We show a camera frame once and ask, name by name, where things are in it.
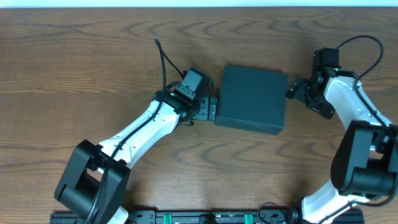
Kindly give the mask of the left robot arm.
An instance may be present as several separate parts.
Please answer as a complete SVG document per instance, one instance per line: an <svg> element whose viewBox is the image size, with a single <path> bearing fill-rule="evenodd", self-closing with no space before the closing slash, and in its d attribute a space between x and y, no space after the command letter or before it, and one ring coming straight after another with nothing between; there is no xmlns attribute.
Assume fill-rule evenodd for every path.
<svg viewBox="0 0 398 224"><path fill-rule="evenodd" d="M161 138L181 122L212 120L216 106L214 81L191 68L181 82L157 91L149 107L122 131L93 144L88 140L73 150L54 198L83 223L126 223L122 207L132 167Z"/></svg>

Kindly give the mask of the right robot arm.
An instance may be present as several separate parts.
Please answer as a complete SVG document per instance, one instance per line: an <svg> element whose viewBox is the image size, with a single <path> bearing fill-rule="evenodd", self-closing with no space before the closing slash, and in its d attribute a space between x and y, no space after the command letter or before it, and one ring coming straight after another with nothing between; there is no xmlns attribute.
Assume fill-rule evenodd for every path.
<svg viewBox="0 0 398 224"><path fill-rule="evenodd" d="M314 51L311 78L296 79L288 97L326 119L337 114L345 129L329 181L302 200L298 221L331 223L356 205L381 207L397 195L397 126L371 103L357 74L340 67L338 49Z"/></svg>

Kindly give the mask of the black gift box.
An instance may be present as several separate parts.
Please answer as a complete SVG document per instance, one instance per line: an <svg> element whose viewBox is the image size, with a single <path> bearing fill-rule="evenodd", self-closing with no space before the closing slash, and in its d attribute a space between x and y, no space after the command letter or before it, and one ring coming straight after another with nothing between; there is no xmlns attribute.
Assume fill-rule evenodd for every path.
<svg viewBox="0 0 398 224"><path fill-rule="evenodd" d="M278 135L284 129L288 75L227 65L215 124Z"/></svg>

